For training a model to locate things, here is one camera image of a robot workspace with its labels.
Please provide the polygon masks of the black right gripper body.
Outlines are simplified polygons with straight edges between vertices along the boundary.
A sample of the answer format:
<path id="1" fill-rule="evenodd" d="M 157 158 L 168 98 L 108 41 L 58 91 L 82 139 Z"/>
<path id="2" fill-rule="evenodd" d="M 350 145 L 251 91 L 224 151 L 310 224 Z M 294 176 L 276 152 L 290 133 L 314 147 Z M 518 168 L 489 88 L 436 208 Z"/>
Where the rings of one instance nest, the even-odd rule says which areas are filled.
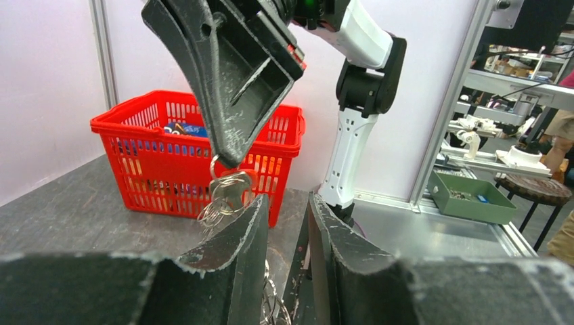
<path id="1" fill-rule="evenodd" d="M 234 1 L 251 33 L 287 72 L 303 72 L 304 53 L 288 26 L 308 31 L 337 31 L 341 24 L 340 1 Z"/>

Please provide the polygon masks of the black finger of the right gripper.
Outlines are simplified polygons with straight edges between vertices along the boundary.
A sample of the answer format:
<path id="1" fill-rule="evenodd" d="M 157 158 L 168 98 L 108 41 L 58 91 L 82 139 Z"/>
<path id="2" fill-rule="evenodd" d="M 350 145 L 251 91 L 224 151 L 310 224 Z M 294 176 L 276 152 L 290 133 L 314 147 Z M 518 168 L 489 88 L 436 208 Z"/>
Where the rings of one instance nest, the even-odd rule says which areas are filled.
<path id="1" fill-rule="evenodd" d="M 141 16 L 198 100 L 212 151 L 237 167 L 303 72 L 287 72 L 234 1 L 148 1 Z"/>

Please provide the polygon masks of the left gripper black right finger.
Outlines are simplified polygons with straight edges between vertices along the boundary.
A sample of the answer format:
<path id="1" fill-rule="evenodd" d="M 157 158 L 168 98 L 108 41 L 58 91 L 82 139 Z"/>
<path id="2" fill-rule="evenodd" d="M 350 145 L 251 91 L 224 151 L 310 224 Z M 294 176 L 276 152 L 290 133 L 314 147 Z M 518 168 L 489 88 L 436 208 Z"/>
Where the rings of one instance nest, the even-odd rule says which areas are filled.
<path id="1" fill-rule="evenodd" d="M 551 258 L 399 259 L 307 206 L 318 324 L 572 324 L 573 269 Z"/>

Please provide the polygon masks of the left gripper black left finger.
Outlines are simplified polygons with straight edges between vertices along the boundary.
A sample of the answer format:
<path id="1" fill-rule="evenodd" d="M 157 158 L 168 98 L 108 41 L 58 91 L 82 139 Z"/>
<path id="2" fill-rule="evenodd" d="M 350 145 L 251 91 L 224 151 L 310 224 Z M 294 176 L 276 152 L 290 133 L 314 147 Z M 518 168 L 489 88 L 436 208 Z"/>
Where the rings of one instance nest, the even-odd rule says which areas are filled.
<path id="1" fill-rule="evenodd" d="M 1 257 L 2 324 L 216 324 L 214 285 L 192 288 L 180 257 L 157 252 Z"/>

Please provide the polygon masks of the red key tag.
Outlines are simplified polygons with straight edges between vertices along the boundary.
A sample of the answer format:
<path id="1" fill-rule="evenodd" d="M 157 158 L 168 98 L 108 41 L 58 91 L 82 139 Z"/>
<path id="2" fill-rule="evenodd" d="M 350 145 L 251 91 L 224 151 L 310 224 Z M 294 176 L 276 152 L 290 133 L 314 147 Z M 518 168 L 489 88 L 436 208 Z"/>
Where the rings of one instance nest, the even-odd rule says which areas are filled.
<path id="1" fill-rule="evenodd" d="M 244 195 L 250 197 L 257 174 L 252 169 L 224 171 L 209 185 L 212 201 L 223 203 L 226 209 L 236 211 L 244 206 Z"/>

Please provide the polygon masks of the steel disc with keyrings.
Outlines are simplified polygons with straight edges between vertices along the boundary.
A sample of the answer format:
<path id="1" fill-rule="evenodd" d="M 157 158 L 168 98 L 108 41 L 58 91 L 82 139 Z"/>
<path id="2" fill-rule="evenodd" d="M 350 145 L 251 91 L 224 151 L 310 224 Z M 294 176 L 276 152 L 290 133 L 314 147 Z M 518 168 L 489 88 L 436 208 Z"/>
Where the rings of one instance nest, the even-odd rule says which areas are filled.
<path id="1" fill-rule="evenodd" d="M 278 298 L 265 258 L 268 197 L 244 195 L 244 208 L 223 215 L 211 202 L 199 220 L 206 238 L 178 259 L 194 279 L 192 288 L 214 285 L 213 302 L 200 316 L 216 324 L 290 324 L 286 308 Z"/>

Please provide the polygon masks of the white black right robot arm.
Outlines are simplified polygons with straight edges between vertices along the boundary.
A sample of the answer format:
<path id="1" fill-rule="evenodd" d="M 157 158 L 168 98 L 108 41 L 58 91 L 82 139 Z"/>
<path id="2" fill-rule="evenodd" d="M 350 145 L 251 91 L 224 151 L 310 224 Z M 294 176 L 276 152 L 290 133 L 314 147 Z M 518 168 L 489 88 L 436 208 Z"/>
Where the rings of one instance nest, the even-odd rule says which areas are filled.
<path id="1" fill-rule="evenodd" d="M 344 55 L 338 131 L 318 193 L 353 225 L 356 170 L 374 124 L 394 102 L 405 39 L 381 29 L 360 1 L 147 1 L 141 17 L 187 79 L 225 167 L 246 157 L 305 71 L 290 24 Z"/>

